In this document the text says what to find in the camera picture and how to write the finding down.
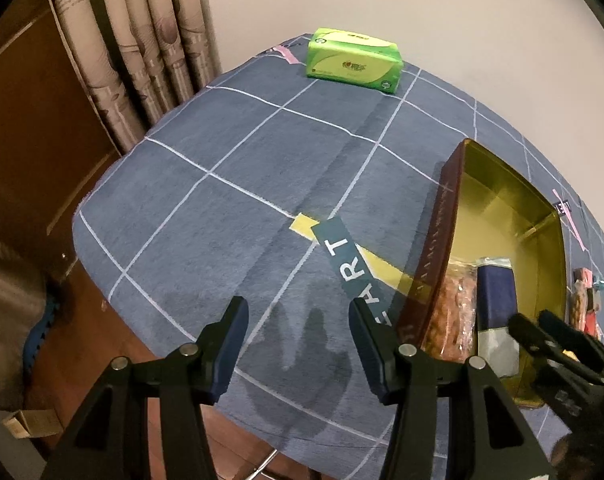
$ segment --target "yellow tape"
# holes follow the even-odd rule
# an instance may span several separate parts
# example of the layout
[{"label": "yellow tape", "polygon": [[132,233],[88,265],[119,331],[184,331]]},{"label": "yellow tape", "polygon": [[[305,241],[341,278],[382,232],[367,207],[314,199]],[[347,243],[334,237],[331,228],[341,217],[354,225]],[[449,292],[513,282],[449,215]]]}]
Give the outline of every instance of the yellow tape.
[{"label": "yellow tape", "polygon": [[[307,240],[315,240],[316,237],[314,236],[313,231],[311,231],[311,227],[317,224],[319,224],[318,221],[299,213],[298,216],[295,217],[293,223],[289,226],[289,229],[303,236]],[[391,288],[394,288],[398,292],[401,292],[405,296],[409,294],[411,284],[413,283],[413,277],[403,273],[402,270],[397,269],[397,267],[394,267],[376,254],[373,254],[368,249],[360,247],[359,245],[356,246],[375,278]]]}]

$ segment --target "pink tape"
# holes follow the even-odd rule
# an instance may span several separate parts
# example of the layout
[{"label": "pink tape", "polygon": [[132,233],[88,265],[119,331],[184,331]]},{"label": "pink tape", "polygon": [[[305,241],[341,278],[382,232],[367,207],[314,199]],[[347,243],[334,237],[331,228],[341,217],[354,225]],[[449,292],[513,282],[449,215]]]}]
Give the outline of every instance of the pink tape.
[{"label": "pink tape", "polygon": [[273,49],[276,52],[279,52],[280,54],[282,54],[284,59],[286,59],[288,61],[288,64],[295,65],[295,64],[300,63],[300,61],[298,61],[298,58],[295,57],[293,55],[293,53],[287,47],[282,46],[282,45],[277,45],[277,46],[274,46]]},{"label": "pink tape", "polygon": [[[558,193],[555,189],[553,190],[553,194],[555,196],[557,196],[557,199],[560,202],[562,202],[562,199],[560,198],[560,196],[558,195]],[[582,239],[580,238],[578,229],[577,229],[577,227],[575,227],[575,224],[573,223],[573,218],[571,218],[571,212],[569,211],[569,208],[565,207],[564,212],[566,213],[566,219],[569,221],[569,224],[571,224],[571,228],[573,229],[573,234],[575,234],[575,238],[577,238],[578,243],[580,244],[580,247],[582,248],[582,252],[586,251],[586,247],[582,243]]]}]

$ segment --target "silver bolt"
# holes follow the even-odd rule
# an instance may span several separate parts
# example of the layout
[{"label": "silver bolt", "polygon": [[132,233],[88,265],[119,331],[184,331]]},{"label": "silver bolt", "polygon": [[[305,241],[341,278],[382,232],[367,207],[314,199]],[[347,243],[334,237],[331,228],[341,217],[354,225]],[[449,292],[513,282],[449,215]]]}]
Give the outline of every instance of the silver bolt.
[{"label": "silver bolt", "polygon": [[180,354],[185,357],[189,357],[198,353],[198,346],[195,343],[184,343],[180,346]]},{"label": "silver bolt", "polygon": [[418,349],[409,343],[404,343],[403,345],[400,345],[397,351],[405,357],[413,357],[415,354],[418,353]]},{"label": "silver bolt", "polygon": [[116,357],[111,361],[111,368],[114,370],[124,370],[128,366],[128,359],[124,356]]},{"label": "silver bolt", "polygon": [[475,368],[476,370],[481,370],[486,366],[486,361],[482,359],[479,355],[474,355],[468,360],[468,363]]}]

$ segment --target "beige curtain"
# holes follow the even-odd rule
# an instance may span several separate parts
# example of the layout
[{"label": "beige curtain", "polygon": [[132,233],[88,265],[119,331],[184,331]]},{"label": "beige curtain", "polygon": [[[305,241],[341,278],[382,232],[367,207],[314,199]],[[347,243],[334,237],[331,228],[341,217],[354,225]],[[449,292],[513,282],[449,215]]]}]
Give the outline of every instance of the beige curtain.
[{"label": "beige curtain", "polygon": [[[52,3],[102,121],[128,152],[148,126],[214,78],[202,5],[200,0],[102,0],[102,16],[92,1],[95,5],[95,0]],[[109,51],[101,20],[108,21],[117,52]],[[127,74],[118,73],[114,56],[122,58]],[[128,95],[126,80],[135,95]]]},{"label": "beige curtain", "polygon": [[22,349],[45,303],[42,273],[0,243],[0,410],[22,407]]}]

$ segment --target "storage box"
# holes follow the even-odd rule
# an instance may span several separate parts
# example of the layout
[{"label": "storage box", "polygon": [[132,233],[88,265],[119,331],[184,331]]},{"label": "storage box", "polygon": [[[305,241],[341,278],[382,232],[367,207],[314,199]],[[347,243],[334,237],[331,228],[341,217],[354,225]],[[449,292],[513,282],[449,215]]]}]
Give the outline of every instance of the storage box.
[{"label": "storage box", "polygon": [[38,438],[62,431],[54,410],[18,410],[7,416],[2,424],[15,438]]},{"label": "storage box", "polygon": [[[442,168],[431,224],[406,306],[396,330],[402,342],[421,345],[449,258],[474,262],[510,259],[518,311],[537,319],[548,309],[564,319],[566,271],[560,217],[517,171],[471,139]],[[520,350],[517,376],[502,384],[521,406],[543,403],[530,387],[531,357]]]},{"label": "storage box", "polygon": [[308,44],[306,75],[393,94],[404,62],[395,43],[364,34],[318,28]]}]

